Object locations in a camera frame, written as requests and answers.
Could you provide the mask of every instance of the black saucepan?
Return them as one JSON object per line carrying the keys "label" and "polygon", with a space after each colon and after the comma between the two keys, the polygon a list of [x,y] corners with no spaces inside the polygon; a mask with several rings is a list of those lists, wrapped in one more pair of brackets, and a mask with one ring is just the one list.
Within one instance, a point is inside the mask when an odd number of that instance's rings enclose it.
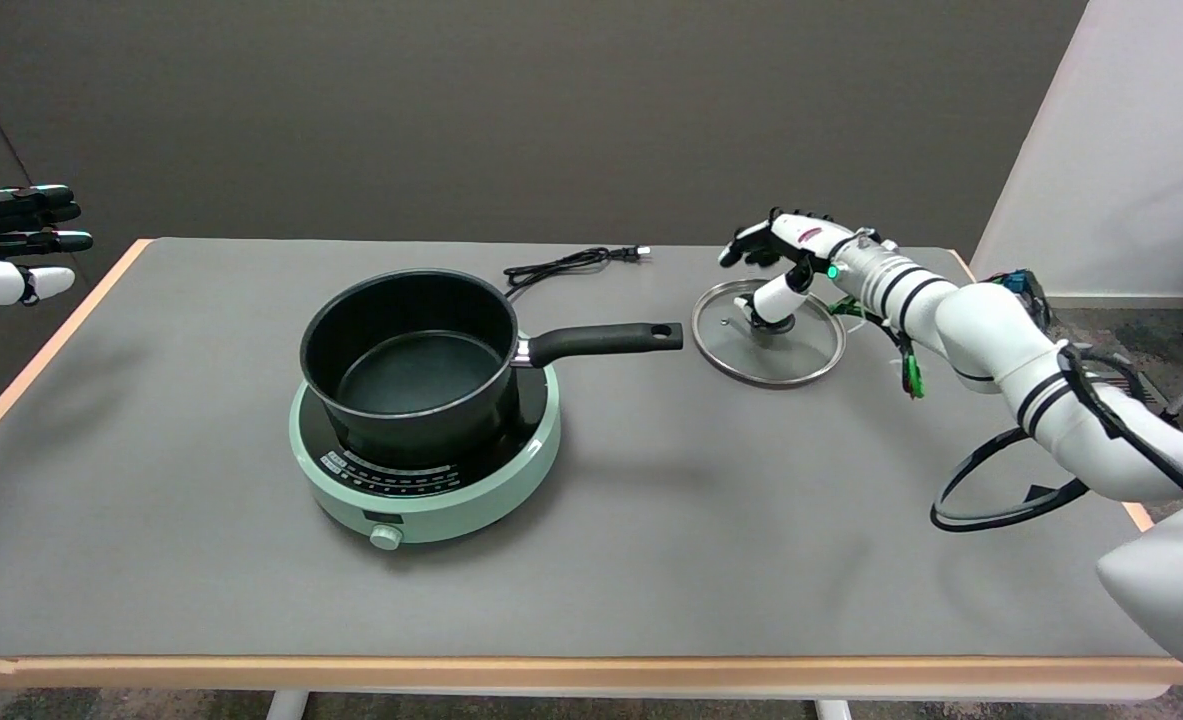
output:
{"label": "black saucepan", "polygon": [[521,338],[512,305],[491,284],[400,270],[331,299],[308,325],[300,361],[343,446],[373,462],[428,468],[499,437],[517,411],[517,367],[683,346],[678,323]]}

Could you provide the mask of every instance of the table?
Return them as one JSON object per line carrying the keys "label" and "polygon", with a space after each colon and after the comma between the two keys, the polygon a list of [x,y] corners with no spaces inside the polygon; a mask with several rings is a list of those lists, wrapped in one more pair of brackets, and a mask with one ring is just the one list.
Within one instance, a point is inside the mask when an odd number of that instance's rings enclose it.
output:
{"label": "table", "polygon": [[[1011,420],[937,357],[907,401],[871,327],[790,391],[693,343],[561,361],[560,456],[521,510],[389,554],[331,524],[286,439],[315,310],[386,270],[499,283],[573,249],[135,244],[0,398],[0,687],[1118,701],[1183,683],[1094,576],[1139,507],[930,527],[948,471]],[[521,323],[687,322],[702,291],[761,273],[715,254],[551,279]],[[969,281],[952,252],[906,254]],[[1034,446],[1006,460],[962,501],[1062,481]]]}

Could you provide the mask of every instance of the robot finger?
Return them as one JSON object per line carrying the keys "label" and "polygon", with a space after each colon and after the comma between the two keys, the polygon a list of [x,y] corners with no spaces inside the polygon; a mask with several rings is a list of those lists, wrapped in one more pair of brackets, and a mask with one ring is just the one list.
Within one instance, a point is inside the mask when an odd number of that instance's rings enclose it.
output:
{"label": "robot finger", "polygon": [[19,255],[47,255],[50,252],[80,252],[93,247],[84,231],[14,232],[0,236],[0,260]]}

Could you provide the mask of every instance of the lid rim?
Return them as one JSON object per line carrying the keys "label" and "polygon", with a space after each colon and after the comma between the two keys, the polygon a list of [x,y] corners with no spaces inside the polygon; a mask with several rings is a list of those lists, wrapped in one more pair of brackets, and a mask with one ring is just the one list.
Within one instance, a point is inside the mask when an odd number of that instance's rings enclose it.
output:
{"label": "lid rim", "polygon": [[719,357],[716,357],[715,352],[711,351],[711,348],[707,348],[706,342],[704,340],[704,338],[702,338],[702,333],[699,332],[699,329],[697,329],[697,322],[699,322],[699,319],[702,318],[702,311],[706,310],[707,306],[711,304],[711,301],[718,299],[718,297],[723,297],[728,292],[742,288],[746,288],[748,291],[750,291],[759,286],[763,286],[763,284],[769,281],[767,281],[767,279],[764,278],[743,278],[743,279],[737,279],[737,281],[716,284],[715,287],[702,293],[699,299],[697,299],[696,305],[693,305],[693,313],[690,316],[690,332],[693,336],[693,342],[697,345],[697,350],[702,352],[702,357],[706,357],[706,361],[709,361],[711,365],[715,365],[716,369],[720,370],[720,372],[724,372],[729,375],[729,377],[732,377],[735,380],[743,381],[758,387],[764,387],[764,388],[801,387],[803,384],[809,384],[820,377],[823,377],[823,375],[829,372],[830,369],[839,363],[841,357],[843,357],[843,348],[846,348],[847,345],[847,333],[843,331],[843,324],[839,322],[839,318],[834,314],[830,314],[827,304],[825,304],[825,301],[821,301],[819,297],[815,296],[814,293],[809,293],[809,296],[806,297],[804,305],[809,305],[812,306],[812,309],[817,310],[820,314],[825,316],[825,318],[829,320],[828,325],[832,331],[832,337],[835,340],[835,351],[827,361],[827,363],[823,363],[823,365],[814,370],[814,372],[809,372],[807,375],[802,375],[802,377],[789,378],[789,380],[764,378],[759,377],[758,375],[743,372],[743,370],[733,368],[733,365],[725,363],[724,359],[719,359]]}

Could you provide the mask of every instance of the black cable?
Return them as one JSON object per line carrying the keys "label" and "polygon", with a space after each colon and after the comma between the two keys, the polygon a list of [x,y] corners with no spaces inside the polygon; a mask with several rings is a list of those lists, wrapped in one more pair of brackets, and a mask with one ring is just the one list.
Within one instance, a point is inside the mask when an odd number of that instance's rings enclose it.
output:
{"label": "black cable", "polygon": [[503,274],[508,275],[508,297],[512,297],[526,287],[532,287],[547,278],[578,272],[578,270],[594,273],[608,265],[609,260],[638,262],[641,258],[647,258],[649,253],[649,247],[640,245],[615,247],[615,249],[587,247],[587,249],[580,249],[571,255],[564,255],[560,260],[537,265],[517,265],[513,268],[503,270]]}
{"label": "black cable", "polygon": [[1103,424],[1107,437],[1123,437],[1123,441],[1127,442],[1134,450],[1138,450],[1142,456],[1161,471],[1165,478],[1172,480],[1183,492],[1182,466],[1172,460],[1172,458],[1164,455],[1164,452],[1151,446],[1145,439],[1138,437],[1138,434],[1129,429],[1125,421],[1120,420],[1120,415],[1117,415],[1116,410],[1104,404],[1103,398],[1099,398],[1098,393],[1091,387],[1088,375],[1085,374],[1085,359],[1090,359],[1090,357],[1080,348],[1066,345],[1061,350],[1058,350],[1059,369],[1062,370],[1062,377],[1071,385],[1071,391],[1075,394],[1077,400],[1080,401],[1081,406],[1085,406],[1086,410],[1093,414],[1098,423]]}
{"label": "black cable", "polygon": [[[1129,385],[1130,397],[1139,401],[1143,400],[1143,383],[1138,378],[1138,374],[1134,372],[1134,369],[1132,369],[1126,361],[1118,359],[1118,357],[1111,355],[1101,355],[1095,352],[1093,348],[1081,351],[1080,357],[1084,357],[1086,361],[1094,361],[1094,363],[1107,365],[1123,375],[1125,383]],[[937,500],[933,501],[933,505],[929,506],[929,520],[933,524],[933,527],[945,530],[948,533],[975,533],[981,530],[1007,528],[1010,527],[1010,525],[1017,525],[1026,523],[1027,520],[1034,520],[1041,515],[1048,515],[1049,512],[1069,505],[1090,492],[1090,487],[1085,486],[1080,478],[1072,478],[1069,482],[1056,491],[1045,492],[1043,495],[1029,498],[1026,502],[1021,502],[1009,510],[1001,510],[987,515],[971,515],[971,518],[976,518],[974,520],[965,519],[963,515],[957,515],[959,519],[953,520],[952,518],[949,518],[949,515],[944,515],[944,512],[946,511],[939,510],[939,506],[946,501],[948,497],[951,495],[958,484],[969,476],[972,471],[976,471],[980,465],[997,454],[997,452],[1003,450],[1003,448],[1024,441],[1024,439],[1034,437],[1040,416],[1043,416],[1045,411],[1047,411],[1049,407],[1053,407],[1058,398],[1065,396],[1067,393],[1067,385],[1071,385],[1072,393],[1075,391],[1074,384],[1069,381],[1065,381],[1061,387],[1054,388],[1052,393],[1048,393],[1048,396],[1045,396],[1045,401],[1036,406],[1035,411],[1032,413],[1029,423],[1026,423],[1029,430],[1022,429],[1021,423],[1024,421],[1026,410],[1034,404],[1035,397],[1043,395],[1045,391],[1048,391],[1048,389],[1054,387],[1054,384],[1059,381],[1062,381],[1062,378],[1059,378],[1058,375],[1052,375],[1049,378],[1045,380],[1045,382],[1032,388],[1032,390],[1027,393],[1026,398],[1022,400],[1022,404],[1019,407],[1017,420],[1020,422],[1020,427],[1004,430],[997,436],[990,437],[989,441],[978,446],[976,450],[972,450],[969,458],[963,460],[961,465],[956,466],[951,479],[948,480],[946,486],[944,486],[942,492],[938,493]],[[1088,385],[1093,383],[1093,380],[1091,380],[1088,375],[1085,375],[1084,382]]]}
{"label": "black cable", "polygon": [[853,318],[862,318],[874,324],[875,327],[879,327],[884,332],[884,337],[887,337],[893,343],[893,346],[898,350],[898,355],[901,356],[901,391],[906,393],[912,400],[924,397],[924,387],[919,378],[920,369],[914,357],[914,345],[912,345],[911,336],[906,331],[893,329],[892,325],[884,322],[881,316],[871,313],[870,310],[862,307],[853,296],[845,297],[841,301],[835,301],[834,305],[828,307],[828,311],[830,314],[849,314]]}
{"label": "black cable", "polygon": [[[35,181],[30,176],[30,169],[27,163],[24,163],[21,154],[18,151],[18,147],[14,145],[14,138],[5,131],[5,124],[0,122],[0,138],[5,141],[5,147],[9,149],[9,155],[18,164],[18,169],[22,173],[22,179],[27,181],[27,187],[35,187]],[[84,266],[78,259],[75,258],[73,252],[66,252],[66,257],[71,259],[71,264],[75,265],[76,274],[80,278],[80,284],[84,286],[84,292],[93,292],[93,285],[89,283],[89,273],[84,272]]]}

